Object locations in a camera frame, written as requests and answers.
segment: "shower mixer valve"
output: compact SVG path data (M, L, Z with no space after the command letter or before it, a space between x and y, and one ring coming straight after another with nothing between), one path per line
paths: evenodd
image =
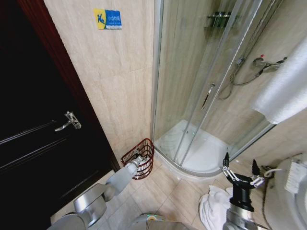
M261 75L263 71L268 68L276 71L287 60L287 57L284 57L282 60L279 60L277 62L270 62L265 61L263 57L264 55L262 54L260 57L254 59L253 61L254 66L261 67L261 70L256 74L256 76Z

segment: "white toilet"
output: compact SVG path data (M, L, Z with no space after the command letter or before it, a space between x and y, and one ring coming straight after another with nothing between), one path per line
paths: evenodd
M307 166L307 154L282 161L277 168L285 171L276 172L269 181L264 214L273 230L307 230L307 175L301 180L296 195L284 188L291 160Z

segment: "hanging towel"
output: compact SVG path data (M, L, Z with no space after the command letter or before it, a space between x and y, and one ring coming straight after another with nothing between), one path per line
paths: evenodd
M278 124L307 107L307 37L296 46L252 108Z
M200 219L207 230L222 230L233 189L227 188L225 191L214 185L209 188L209 194L200 198Z

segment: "basket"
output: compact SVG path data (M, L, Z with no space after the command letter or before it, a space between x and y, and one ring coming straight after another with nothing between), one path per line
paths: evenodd
M125 166L130 161L137 158L136 154L139 154L144 158L149 158L145 163L139 165L138 171L133 177L134 180L140 180L148 176L153 169L154 144L152 143L152 141L148 138L142 140L137 146L135 146L121 158L121 162Z

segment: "door frame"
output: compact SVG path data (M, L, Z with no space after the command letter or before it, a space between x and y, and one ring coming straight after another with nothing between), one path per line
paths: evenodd
M87 97L79 76L71 62L71 59L44 1L17 0L17 2L24 11L30 24L33 26L43 46L54 61L61 77L63 78L63 81L75 99L82 115L87 121L90 122L91 129L101 141L100 144L104 148L104 154L106 154L107 158L110 160L112 168L114 171L118 171L120 169L118 161Z

